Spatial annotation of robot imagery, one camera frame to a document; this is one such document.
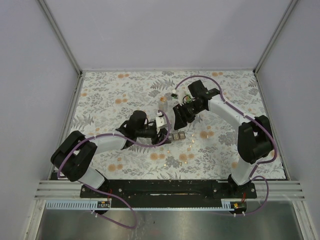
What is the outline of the grey weekly pill organizer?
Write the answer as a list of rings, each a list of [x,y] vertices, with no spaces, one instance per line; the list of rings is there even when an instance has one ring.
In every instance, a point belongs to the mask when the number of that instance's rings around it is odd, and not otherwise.
[[[186,134],[184,131],[172,132],[172,133],[170,133],[168,139],[170,141],[182,141],[182,140],[186,139]]]

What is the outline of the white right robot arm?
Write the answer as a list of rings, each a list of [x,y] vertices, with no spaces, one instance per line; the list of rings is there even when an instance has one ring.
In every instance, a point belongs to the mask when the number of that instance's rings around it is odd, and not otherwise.
[[[197,80],[188,85],[188,90],[190,94],[183,94],[175,87],[171,92],[171,96],[178,100],[178,104],[173,107],[174,129],[185,128],[203,111],[220,116],[234,128],[239,160],[230,174],[231,183],[227,191],[231,197],[239,198],[245,193],[245,184],[251,180],[258,165],[266,164],[265,158],[270,152],[277,151],[270,120],[265,115],[245,113],[227,101],[220,86],[207,89],[201,80]]]

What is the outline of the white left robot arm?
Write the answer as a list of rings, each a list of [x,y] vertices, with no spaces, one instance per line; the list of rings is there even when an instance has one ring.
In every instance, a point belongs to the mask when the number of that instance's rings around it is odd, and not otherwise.
[[[128,120],[111,133],[91,137],[78,130],[73,131],[51,156],[51,163],[57,168],[59,180],[80,182],[91,187],[98,198],[109,191],[107,178],[91,167],[94,156],[113,150],[125,150],[133,145],[155,148],[169,144],[171,125],[164,111],[159,110],[155,120],[149,121],[147,114],[135,110]]]

